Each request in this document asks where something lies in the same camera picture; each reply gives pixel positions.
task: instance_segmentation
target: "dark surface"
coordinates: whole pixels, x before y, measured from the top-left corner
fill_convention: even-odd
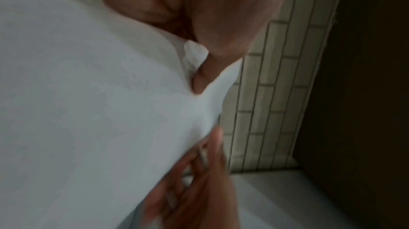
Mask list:
[[[366,228],[409,228],[409,0],[341,0],[294,158]]]

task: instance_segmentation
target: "brick pattern tile wall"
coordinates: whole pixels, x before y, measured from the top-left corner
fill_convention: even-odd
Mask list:
[[[286,0],[254,41],[220,116],[232,172],[298,166],[291,153],[338,1]]]

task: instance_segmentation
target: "wall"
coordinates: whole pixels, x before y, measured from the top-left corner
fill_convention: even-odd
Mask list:
[[[291,157],[339,0],[286,0],[260,32],[223,104],[233,172],[297,167]]]

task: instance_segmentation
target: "hand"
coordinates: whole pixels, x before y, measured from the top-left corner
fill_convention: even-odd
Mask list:
[[[202,163],[199,148],[207,147],[209,167]],[[191,166],[193,181],[186,187],[182,173]],[[161,216],[165,229],[238,229],[234,186],[226,169],[222,130],[214,128],[175,164],[144,201],[144,223]]]
[[[117,12],[204,45],[206,61],[192,80],[201,94],[243,58],[284,0],[103,0]]]

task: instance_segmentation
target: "white fabric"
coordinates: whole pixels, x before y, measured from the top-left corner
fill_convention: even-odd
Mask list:
[[[118,226],[237,77],[239,62],[192,94],[185,64],[207,51],[184,47],[77,0],[0,0],[0,228]]]

